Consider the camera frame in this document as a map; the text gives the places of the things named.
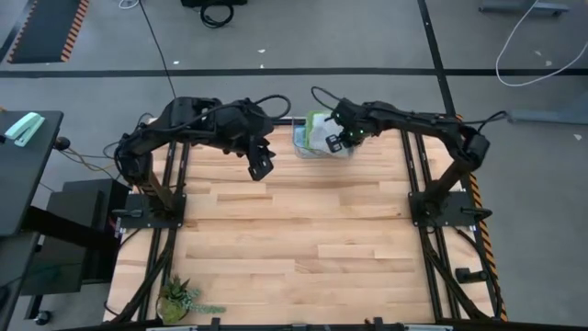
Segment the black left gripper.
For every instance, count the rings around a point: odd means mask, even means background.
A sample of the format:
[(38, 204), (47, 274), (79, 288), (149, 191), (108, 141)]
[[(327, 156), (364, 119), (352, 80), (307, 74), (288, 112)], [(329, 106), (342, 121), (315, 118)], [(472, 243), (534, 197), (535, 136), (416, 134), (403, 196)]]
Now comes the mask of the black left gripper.
[(260, 100), (238, 99), (218, 105), (218, 148), (224, 153), (244, 155), (253, 181), (260, 181), (274, 169), (276, 156), (266, 136), (274, 131), (274, 119), (260, 106)]

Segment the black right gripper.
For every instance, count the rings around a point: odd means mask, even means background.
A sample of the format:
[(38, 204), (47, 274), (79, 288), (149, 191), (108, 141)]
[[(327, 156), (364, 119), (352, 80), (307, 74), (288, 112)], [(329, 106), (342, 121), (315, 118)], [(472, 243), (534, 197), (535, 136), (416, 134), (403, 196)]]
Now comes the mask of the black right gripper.
[(373, 136), (373, 125), (368, 118), (368, 111), (347, 98), (339, 100), (332, 111), (331, 118), (343, 128), (340, 134), (325, 138), (331, 153), (356, 147), (366, 138)]

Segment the green microfiber towel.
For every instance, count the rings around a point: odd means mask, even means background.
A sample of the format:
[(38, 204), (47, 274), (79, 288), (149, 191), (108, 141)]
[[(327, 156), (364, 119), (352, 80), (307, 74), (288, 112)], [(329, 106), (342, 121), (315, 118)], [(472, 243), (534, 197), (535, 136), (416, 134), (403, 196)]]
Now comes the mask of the green microfiber towel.
[(315, 110), (307, 114), (305, 124), (304, 146), (313, 151), (329, 152), (325, 137), (324, 121), (331, 115), (330, 111)]

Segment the clear plastic bin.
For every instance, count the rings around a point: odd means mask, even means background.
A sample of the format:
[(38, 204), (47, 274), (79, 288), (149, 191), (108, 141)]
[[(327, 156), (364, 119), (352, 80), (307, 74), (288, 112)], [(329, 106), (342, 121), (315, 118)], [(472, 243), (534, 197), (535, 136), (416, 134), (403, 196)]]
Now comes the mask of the clear plastic bin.
[[(303, 124), (294, 124), (293, 125), (293, 129), (295, 126), (304, 126), (305, 127), (306, 124), (306, 118), (304, 120)], [(295, 145), (294, 146), (294, 152), (295, 154), (299, 157), (299, 158), (307, 158), (307, 159), (318, 159), (318, 158), (343, 158), (343, 159), (348, 159), (348, 158), (352, 158), (354, 153), (355, 153), (355, 148), (351, 147), (349, 149), (352, 150), (352, 153), (348, 156), (348, 157), (336, 157), (334, 155), (331, 154), (326, 154), (325, 152), (320, 152), (320, 151), (313, 151), (313, 150), (309, 150), (307, 148), (305, 149), (299, 149), (296, 148)]]

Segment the potted succulent plant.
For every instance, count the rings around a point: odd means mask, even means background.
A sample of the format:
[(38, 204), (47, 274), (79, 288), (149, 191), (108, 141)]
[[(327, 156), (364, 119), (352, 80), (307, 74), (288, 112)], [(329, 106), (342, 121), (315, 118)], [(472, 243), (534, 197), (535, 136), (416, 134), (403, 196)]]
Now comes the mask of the potted succulent plant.
[(198, 303), (201, 291), (190, 286), (190, 279), (178, 275), (170, 278), (161, 288), (156, 300), (157, 316), (165, 325), (180, 322), (191, 313), (224, 314), (224, 306)]

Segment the black equipment box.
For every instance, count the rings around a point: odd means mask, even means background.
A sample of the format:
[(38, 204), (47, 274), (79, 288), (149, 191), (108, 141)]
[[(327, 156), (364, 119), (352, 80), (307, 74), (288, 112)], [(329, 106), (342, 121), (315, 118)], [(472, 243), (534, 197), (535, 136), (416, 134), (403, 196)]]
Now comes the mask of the black equipment box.
[(180, 0), (184, 7), (201, 7), (201, 6), (244, 6), (248, 0)]

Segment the black clamp knob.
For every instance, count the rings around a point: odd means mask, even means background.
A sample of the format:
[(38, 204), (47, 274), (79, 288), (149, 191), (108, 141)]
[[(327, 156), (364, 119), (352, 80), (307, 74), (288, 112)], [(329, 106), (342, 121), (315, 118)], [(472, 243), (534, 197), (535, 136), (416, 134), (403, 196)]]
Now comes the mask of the black clamp knob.
[(469, 268), (456, 268), (455, 276), (458, 283), (476, 283), (487, 281), (489, 276), (483, 271), (471, 271)]

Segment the orange black hazard strip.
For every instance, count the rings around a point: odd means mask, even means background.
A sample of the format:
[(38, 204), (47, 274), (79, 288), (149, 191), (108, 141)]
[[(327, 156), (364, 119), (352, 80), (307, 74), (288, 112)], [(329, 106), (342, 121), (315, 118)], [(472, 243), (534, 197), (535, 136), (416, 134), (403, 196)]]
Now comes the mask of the orange black hazard strip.
[[(468, 193), (473, 206), (477, 209), (482, 208), (480, 188), (477, 183), (477, 178), (468, 173), (460, 179), (462, 188)], [(475, 225), (475, 229), (471, 230), (473, 236), (466, 234), (464, 231), (456, 228), (456, 232), (478, 252), (482, 269), (488, 275), (489, 281), (489, 295), (493, 297), (493, 314), (494, 319), (502, 322), (508, 321), (506, 307), (502, 296), (502, 289), (498, 282), (497, 267), (495, 263), (494, 254), (492, 252), (492, 243), (489, 234), (488, 226), (485, 222), (486, 217), (479, 219)]]

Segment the black cabinet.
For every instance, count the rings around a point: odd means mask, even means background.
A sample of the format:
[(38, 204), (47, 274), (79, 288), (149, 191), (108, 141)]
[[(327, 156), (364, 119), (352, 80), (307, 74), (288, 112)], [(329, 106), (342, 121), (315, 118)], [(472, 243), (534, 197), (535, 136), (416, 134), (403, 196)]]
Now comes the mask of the black cabinet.
[(88, 282), (111, 281), (119, 244), (113, 211), (125, 207), (129, 193), (113, 179), (70, 181), (50, 195), (46, 209), (29, 208), (22, 229), (44, 241), (21, 293), (77, 292)]

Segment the grey furniture foot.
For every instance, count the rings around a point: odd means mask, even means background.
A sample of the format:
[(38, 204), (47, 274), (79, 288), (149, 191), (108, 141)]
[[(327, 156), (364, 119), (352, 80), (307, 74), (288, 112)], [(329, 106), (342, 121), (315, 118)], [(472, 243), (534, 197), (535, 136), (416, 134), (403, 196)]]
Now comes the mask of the grey furniture foot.
[(569, 12), (570, 7), (548, 0), (481, 0), (481, 12), (526, 13), (558, 17)]
[(553, 110), (513, 109), (507, 111), (507, 116), (511, 122), (588, 125), (588, 92)]

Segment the black side desk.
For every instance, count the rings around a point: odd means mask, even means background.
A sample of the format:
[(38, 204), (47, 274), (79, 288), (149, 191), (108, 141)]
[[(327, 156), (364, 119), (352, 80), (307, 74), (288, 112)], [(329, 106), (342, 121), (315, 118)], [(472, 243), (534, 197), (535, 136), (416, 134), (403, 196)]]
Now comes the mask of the black side desk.
[(61, 111), (39, 114), (45, 121), (24, 147), (0, 143), (0, 236), (19, 232), (62, 123)]

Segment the mint green stapler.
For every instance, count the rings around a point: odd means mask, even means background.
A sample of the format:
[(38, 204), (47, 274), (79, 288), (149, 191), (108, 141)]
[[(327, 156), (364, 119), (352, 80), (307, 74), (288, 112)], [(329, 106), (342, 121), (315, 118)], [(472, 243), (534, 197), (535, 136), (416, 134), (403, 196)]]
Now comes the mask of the mint green stapler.
[(18, 147), (25, 147), (45, 121), (39, 113), (29, 112), (5, 132), (5, 137)]

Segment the black orange-edged floor mat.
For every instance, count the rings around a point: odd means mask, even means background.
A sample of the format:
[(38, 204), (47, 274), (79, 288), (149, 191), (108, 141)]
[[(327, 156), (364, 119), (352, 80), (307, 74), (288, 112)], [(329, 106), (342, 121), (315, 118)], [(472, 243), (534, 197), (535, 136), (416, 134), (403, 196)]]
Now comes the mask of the black orange-edged floor mat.
[(87, 14), (89, 0), (33, 0), (6, 61), (66, 63)]

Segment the black metal table frame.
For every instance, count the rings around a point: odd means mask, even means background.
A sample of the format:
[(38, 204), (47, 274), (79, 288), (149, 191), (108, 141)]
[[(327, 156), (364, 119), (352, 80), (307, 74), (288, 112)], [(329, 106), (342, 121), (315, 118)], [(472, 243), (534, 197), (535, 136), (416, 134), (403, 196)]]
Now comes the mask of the black metal table frame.
[(201, 291), (184, 323), (331, 325), (431, 323), (434, 299), (424, 264), (426, 231), (408, 195), (423, 187), (413, 137), (387, 131), (352, 158), (299, 158), (300, 116), (271, 134), (275, 170), (253, 182), (245, 161), (204, 146), (177, 149), (172, 183), (186, 196), (172, 270)]

